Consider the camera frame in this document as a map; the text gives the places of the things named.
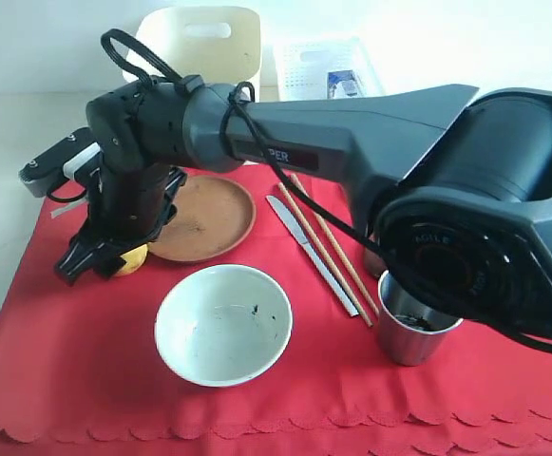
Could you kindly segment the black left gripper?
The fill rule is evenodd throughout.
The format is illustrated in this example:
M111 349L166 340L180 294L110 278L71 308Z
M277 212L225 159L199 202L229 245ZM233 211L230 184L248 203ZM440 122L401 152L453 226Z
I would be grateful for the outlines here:
M87 271L110 279L125 265L122 255L155 240L178 209L174 197L187 174L176 166L154 164L116 173L102 167L88 188L86 221L54 266L55 274L73 285Z

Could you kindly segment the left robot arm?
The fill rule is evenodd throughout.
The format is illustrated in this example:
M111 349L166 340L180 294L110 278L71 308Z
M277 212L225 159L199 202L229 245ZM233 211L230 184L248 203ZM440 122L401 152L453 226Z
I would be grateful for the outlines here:
M551 91L254 103L238 86L155 78L91 101L86 118L99 167L55 267L63 280L110 276L155 239L179 168L266 162L339 183L352 219L338 228L412 296L552 352Z

